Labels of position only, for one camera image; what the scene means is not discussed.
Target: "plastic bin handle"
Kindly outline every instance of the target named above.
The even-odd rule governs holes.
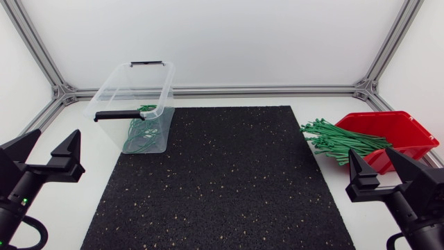
[[[118,111],[99,111],[96,112],[94,121],[97,122],[100,119],[141,119],[145,120],[138,110],[118,110]]]
[[[132,67],[133,65],[164,65],[165,64],[162,61],[144,61],[144,62],[131,62],[130,67]]]

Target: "speckled mat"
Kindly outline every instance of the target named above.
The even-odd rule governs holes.
[[[354,249],[290,107],[177,108],[168,144],[120,155],[82,249]]]

